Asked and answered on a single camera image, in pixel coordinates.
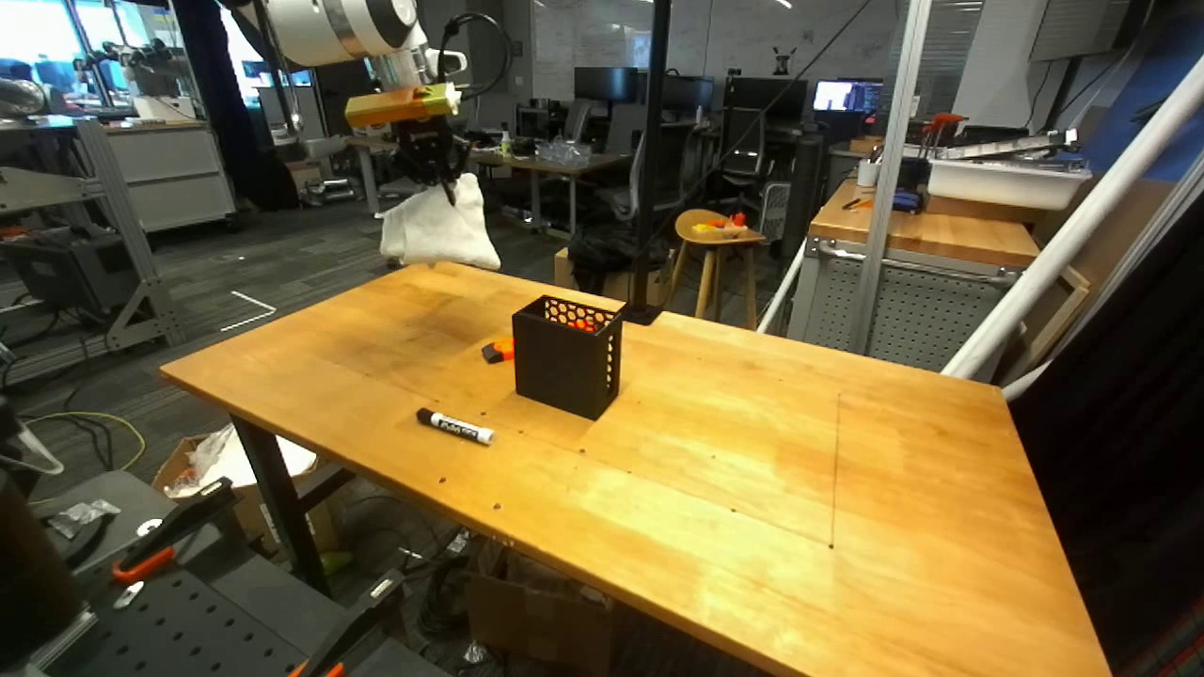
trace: stool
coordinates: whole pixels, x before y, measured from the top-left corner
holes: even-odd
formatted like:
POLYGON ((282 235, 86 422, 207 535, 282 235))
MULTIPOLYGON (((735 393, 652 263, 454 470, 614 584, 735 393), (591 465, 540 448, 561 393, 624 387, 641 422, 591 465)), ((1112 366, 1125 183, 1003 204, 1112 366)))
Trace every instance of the stool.
POLYGON ((730 260, 735 250, 746 250, 747 327, 756 327, 756 248, 764 243, 764 235, 756 228, 696 228, 696 225, 721 225, 721 222, 730 222, 730 218, 719 209, 682 209, 678 214, 672 228, 678 228, 682 243, 672 255, 667 299, 672 299, 672 293, 678 293, 683 255, 693 248, 698 248, 702 273, 698 273, 698 297, 696 297, 693 316, 706 316, 712 293, 721 297, 721 289, 719 289, 721 260, 730 260))

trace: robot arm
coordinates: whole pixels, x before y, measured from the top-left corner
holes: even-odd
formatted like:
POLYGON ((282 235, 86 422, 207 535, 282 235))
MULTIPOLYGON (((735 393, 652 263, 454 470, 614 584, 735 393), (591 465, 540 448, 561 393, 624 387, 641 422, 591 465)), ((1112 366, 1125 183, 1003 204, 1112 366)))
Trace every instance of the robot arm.
POLYGON ((222 0, 258 27, 276 47, 305 66, 346 61, 399 61, 399 82, 419 87, 425 28, 415 0, 222 0))
POLYGON ((419 183, 444 183, 463 174, 468 143, 451 135, 460 89, 433 82, 439 47, 419 22, 419 0, 222 0, 252 22, 280 55, 301 66, 369 61, 379 94, 346 101, 357 131, 390 128, 396 166, 419 183))

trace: cabinet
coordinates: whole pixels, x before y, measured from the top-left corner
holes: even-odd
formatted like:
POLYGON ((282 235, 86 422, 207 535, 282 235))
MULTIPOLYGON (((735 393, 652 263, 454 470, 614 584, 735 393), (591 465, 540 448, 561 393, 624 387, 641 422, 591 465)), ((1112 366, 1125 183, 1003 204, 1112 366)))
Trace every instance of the cabinet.
POLYGON ((143 232, 233 218, 233 190, 207 123, 108 128, 107 143, 143 232))

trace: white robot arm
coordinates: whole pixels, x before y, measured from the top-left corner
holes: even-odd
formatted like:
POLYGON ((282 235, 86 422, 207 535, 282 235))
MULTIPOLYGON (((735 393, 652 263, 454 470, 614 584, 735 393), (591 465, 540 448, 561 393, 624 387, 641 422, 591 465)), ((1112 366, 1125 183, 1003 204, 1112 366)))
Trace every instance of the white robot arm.
POLYGON ((226 0, 305 66, 387 61, 396 87, 420 87, 425 28, 415 0, 226 0))

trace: black mesh pencil holder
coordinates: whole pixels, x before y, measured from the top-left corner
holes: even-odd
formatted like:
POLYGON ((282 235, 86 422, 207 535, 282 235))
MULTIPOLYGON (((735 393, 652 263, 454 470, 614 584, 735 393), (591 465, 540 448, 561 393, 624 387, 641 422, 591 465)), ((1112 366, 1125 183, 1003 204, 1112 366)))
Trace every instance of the black mesh pencil holder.
POLYGON ((617 313, 538 297, 515 313, 513 329, 518 393, 601 418, 619 381, 624 321, 617 313))

